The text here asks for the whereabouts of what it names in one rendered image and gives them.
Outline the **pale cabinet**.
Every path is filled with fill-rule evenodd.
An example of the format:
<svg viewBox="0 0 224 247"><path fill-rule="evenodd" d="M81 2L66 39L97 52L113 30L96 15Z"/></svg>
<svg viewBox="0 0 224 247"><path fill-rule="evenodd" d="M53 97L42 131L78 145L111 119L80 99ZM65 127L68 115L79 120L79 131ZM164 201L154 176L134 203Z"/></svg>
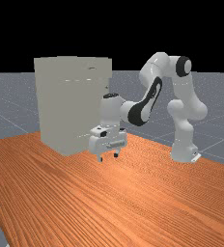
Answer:
<svg viewBox="0 0 224 247"><path fill-rule="evenodd" d="M61 155L88 149L109 93L112 60L58 56L34 60L41 141Z"/></svg>

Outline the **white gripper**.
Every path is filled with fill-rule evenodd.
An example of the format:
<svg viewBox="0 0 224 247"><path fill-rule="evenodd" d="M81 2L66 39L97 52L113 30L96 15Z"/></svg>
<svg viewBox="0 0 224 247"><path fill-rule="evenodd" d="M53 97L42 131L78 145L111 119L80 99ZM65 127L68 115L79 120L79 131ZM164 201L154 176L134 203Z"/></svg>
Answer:
<svg viewBox="0 0 224 247"><path fill-rule="evenodd" d="M119 125L98 125L90 130L89 152L98 156L98 162L103 161L102 153L113 151L114 157L119 157L121 148L127 145L126 129Z"/></svg>

